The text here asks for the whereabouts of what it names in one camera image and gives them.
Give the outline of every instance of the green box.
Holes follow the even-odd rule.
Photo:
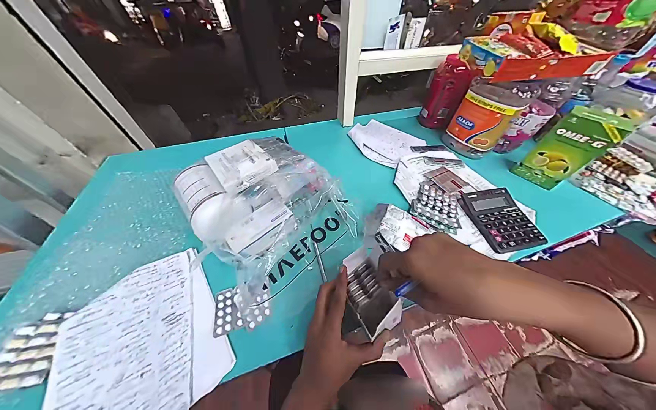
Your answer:
[[[574,107],[510,171],[550,190],[635,129],[627,118],[597,108]]]

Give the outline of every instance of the pile of papers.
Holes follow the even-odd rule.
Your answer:
[[[196,251],[136,269],[60,326],[43,410],[182,408],[235,364],[214,338],[214,297]]]
[[[401,157],[396,167],[394,183],[399,188],[399,191],[402,191],[402,194],[407,199],[407,202],[411,202],[414,200],[414,198],[416,198],[417,191],[419,191],[419,185],[424,182],[425,179],[424,173],[440,168],[437,165],[430,165],[425,163],[424,157],[458,159],[457,155],[447,150],[429,151],[427,153],[411,153]],[[461,192],[467,193],[497,188],[495,185],[491,184],[485,178],[483,178],[479,173],[473,171],[467,166],[461,169],[451,169],[451,171],[470,185],[468,188],[463,188]],[[523,210],[523,212],[525,212],[525,214],[528,216],[528,219],[535,223],[536,212],[518,202],[517,200],[515,202],[517,203],[518,207]],[[513,255],[512,252],[502,254],[494,252],[492,248],[490,248],[490,245],[487,244],[485,238],[483,238],[483,236],[479,233],[478,229],[475,228],[475,225],[472,223],[472,221],[459,207],[458,219],[460,221],[461,228],[457,230],[457,234],[452,235],[454,239],[457,239],[465,245],[469,245],[469,247],[473,248],[474,250],[492,257],[493,259],[508,260],[510,256]]]
[[[351,141],[371,161],[396,168],[399,159],[412,153],[410,147],[424,147],[426,141],[399,131],[376,120],[362,126],[356,124],[348,132]]]

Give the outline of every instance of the turquoise counter top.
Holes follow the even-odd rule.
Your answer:
[[[421,127],[417,114],[418,109],[406,109],[356,120],[365,125],[374,118],[428,144],[440,144],[440,133]],[[341,179],[360,216],[382,202],[406,209],[408,204],[393,183],[394,170],[365,158],[347,136],[348,130],[333,120],[110,157],[0,303],[0,347],[18,325],[47,312],[78,310],[133,269],[187,247],[198,248],[200,243],[171,192],[171,182],[186,166],[244,139],[287,137],[296,150]],[[536,224],[550,243],[623,213],[566,182],[546,191],[508,172],[529,149],[490,154],[482,160],[468,160],[467,165],[495,185],[508,187],[516,200],[536,210]],[[358,242],[344,228],[329,240],[333,246],[322,248],[323,262],[329,276],[334,276],[337,265]],[[517,252],[512,260],[534,250]],[[242,329],[229,335],[237,364],[224,380],[303,348],[320,285],[313,261],[312,254],[307,254],[280,279],[269,321],[254,331]],[[214,293],[235,285],[232,266],[213,255],[203,266]],[[0,394],[0,408],[39,408],[43,396],[43,385]]]

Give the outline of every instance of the hand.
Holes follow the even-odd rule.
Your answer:
[[[288,408],[329,408],[338,390],[362,364],[381,357],[387,333],[373,343],[350,344],[341,339],[345,312],[348,272],[321,285],[315,301],[315,313],[307,330],[303,366],[283,406]]]
[[[384,253],[379,258],[378,279],[391,290],[409,279],[417,282],[407,298],[430,312],[487,317],[490,314],[481,294],[484,281],[516,268],[486,257],[445,233],[433,233],[414,238],[406,252]]]

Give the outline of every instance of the bangle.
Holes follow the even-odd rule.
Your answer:
[[[629,321],[629,324],[632,326],[632,330],[634,331],[634,344],[631,352],[627,353],[626,355],[620,356],[618,358],[609,358],[604,356],[590,355],[589,353],[586,352],[586,350],[581,349],[572,341],[566,339],[565,337],[555,332],[551,332],[551,334],[558,341],[565,344],[574,353],[577,353],[585,358],[596,360],[601,363],[610,363],[610,364],[632,363],[642,356],[645,345],[647,344],[644,338],[644,329],[642,328],[642,323],[639,321],[637,316],[634,315],[634,312],[632,312],[631,309],[629,309],[629,306],[625,305],[624,302],[622,302],[619,298],[616,298],[614,295],[610,294],[609,292],[606,292],[606,290],[594,286],[593,284],[588,284],[586,282],[580,282],[577,280],[565,280],[564,282],[569,284],[576,284],[577,286],[585,286],[590,289],[593,289],[596,292],[606,296],[607,299],[609,299],[612,303],[614,303],[622,311],[622,313],[624,313],[624,316],[626,316],[627,320]]]

